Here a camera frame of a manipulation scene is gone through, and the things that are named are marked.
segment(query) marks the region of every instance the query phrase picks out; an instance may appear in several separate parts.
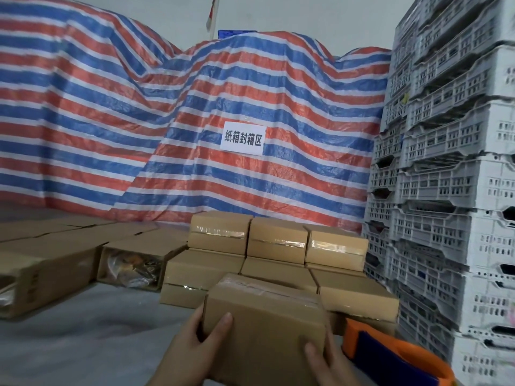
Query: stack of plastic crates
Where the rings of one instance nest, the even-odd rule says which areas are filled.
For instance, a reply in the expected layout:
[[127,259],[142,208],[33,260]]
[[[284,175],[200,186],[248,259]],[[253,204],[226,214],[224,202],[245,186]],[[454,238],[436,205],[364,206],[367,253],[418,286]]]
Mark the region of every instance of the stack of plastic crates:
[[396,30],[369,183],[391,194],[371,194],[366,219],[388,228],[400,335],[465,386],[515,384],[514,160],[515,0],[417,0]]

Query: red blue white striped tarp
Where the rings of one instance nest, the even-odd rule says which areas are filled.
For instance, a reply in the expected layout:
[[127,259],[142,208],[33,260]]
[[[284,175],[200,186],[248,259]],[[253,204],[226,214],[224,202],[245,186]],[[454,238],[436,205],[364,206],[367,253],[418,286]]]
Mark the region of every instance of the red blue white striped tarp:
[[[118,220],[218,209],[359,232],[390,52],[249,33],[181,52],[66,0],[0,0],[0,199]],[[263,156],[220,150],[267,126]]]

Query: hand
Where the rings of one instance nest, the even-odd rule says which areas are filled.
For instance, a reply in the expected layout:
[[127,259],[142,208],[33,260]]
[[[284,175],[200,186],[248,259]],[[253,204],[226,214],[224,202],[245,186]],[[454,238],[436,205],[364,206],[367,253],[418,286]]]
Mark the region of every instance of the hand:
[[232,315],[225,314],[211,334],[201,343],[197,329],[202,319],[203,306],[171,341],[161,363],[147,386],[199,386],[208,376],[215,355],[232,326]]
[[325,335],[325,359],[314,344],[308,343],[304,348],[312,373],[320,386],[359,386],[353,364],[336,346],[330,330],[331,327]]

